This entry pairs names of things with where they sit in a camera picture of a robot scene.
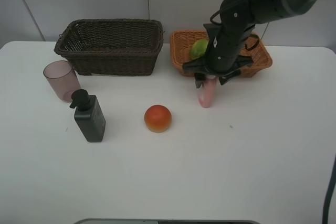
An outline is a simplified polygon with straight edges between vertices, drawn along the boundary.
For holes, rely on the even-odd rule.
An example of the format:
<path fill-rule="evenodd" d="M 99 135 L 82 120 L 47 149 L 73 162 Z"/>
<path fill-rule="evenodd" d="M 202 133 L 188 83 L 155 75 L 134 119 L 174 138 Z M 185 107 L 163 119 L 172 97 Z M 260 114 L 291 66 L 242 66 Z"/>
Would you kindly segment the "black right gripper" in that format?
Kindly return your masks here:
<path fill-rule="evenodd" d="M 206 74 L 224 75 L 218 78 L 223 86 L 231 79 L 240 76 L 240 68 L 253 64 L 252 57 L 243 56 L 240 51 L 255 26 L 226 28 L 213 23 L 203 26 L 209 38 L 206 52 L 198 59 L 184 63 L 183 71 L 194 73 L 196 88 L 205 83 Z"/>

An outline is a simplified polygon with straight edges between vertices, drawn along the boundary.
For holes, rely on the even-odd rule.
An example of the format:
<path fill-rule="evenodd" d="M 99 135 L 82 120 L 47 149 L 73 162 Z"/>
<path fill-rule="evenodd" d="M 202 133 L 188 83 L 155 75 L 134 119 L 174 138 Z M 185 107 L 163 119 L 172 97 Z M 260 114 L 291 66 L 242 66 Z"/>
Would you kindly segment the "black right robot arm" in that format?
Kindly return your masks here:
<path fill-rule="evenodd" d="M 200 88 L 208 76 L 218 77 L 221 85 L 253 64 L 252 57 L 240 54 L 257 24 L 303 15 L 317 0 L 224 0 L 220 9 L 204 24 L 209 42 L 205 54 L 183 64 L 193 73 Z"/>

